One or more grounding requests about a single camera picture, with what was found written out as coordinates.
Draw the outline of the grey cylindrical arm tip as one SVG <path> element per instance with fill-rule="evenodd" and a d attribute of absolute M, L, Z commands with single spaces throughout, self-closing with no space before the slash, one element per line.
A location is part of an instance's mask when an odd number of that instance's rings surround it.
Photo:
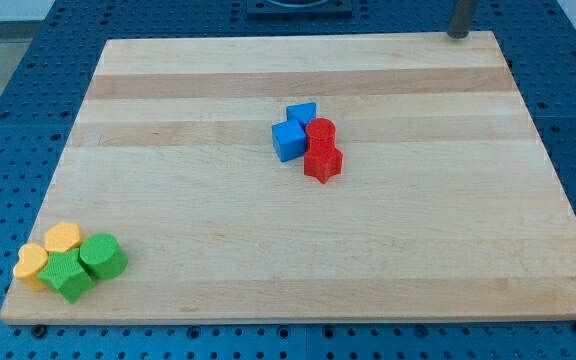
<path fill-rule="evenodd" d="M 446 33 L 453 39 L 464 39 L 469 35 L 479 0 L 455 0 Z"/>

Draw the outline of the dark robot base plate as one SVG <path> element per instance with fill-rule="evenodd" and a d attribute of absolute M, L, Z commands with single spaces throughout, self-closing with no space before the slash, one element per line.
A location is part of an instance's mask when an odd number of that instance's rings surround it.
<path fill-rule="evenodd" d="M 271 16 L 351 16 L 352 0 L 246 0 L 246 18 Z"/>

